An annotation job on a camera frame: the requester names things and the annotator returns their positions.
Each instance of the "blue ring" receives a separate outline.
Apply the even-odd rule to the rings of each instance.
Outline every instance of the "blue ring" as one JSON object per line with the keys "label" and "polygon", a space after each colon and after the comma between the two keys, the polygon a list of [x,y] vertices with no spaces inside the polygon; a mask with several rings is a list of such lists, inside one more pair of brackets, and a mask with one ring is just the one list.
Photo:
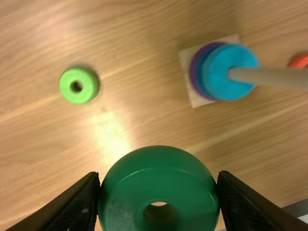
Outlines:
{"label": "blue ring", "polygon": [[256,56],[248,48],[238,44],[223,45],[200,62],[200,85],[213,98],[222,101],[238,100],[249,94],[255,85],[229,79],[229,69],[258,66]]}

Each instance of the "ring hole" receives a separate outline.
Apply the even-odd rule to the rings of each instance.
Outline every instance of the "ring hole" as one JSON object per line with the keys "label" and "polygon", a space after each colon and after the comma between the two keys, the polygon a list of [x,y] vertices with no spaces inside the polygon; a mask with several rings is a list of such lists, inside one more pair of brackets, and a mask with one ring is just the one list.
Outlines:
{"label": "ring hole", "polygon": [[72,89],[73,92],[79,93],[79,92],[82,91],[83,86],[79,81],[74,81],[74,82],[71,83],[71,89]]}
{"label": "ring hole", "polygon": [[173,206],[155,202],[144,209],[143,218],[153,231],[174,230],[178,215]]}
{"label": "ring hole", "polygon": [[166,202],[154,202],[151,205],[154,205],[154,206],[164,206],[166,204],[167,204]]}

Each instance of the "wooden table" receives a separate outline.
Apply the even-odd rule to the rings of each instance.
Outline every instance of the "wooden table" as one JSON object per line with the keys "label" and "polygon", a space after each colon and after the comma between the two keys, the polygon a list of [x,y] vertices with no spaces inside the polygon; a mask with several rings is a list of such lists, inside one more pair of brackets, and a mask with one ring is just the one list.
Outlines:
{"label": "wooden table", "polygon": [[[156,144],[193,153],[215,178],[230,171],[279,206],[307,199],[308,95],[262,86],[192,109],[177,57],[239,33],[264,66],[285,67],[308,48],[307,21],[304,0],[2,0],[0,230]],[[76,64],[102,83],[87,105],[58,90]]]}

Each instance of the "orange ring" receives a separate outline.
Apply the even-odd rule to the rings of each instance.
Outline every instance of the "orange ring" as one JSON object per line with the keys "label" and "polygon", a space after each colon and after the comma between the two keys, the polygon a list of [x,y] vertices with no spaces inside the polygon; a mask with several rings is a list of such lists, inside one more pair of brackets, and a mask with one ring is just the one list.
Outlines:
{"label": "orange ring", "polygon": [[293,58],[289,65],[292,68],[304,69],[308,66],[308,54],[302,54]]}

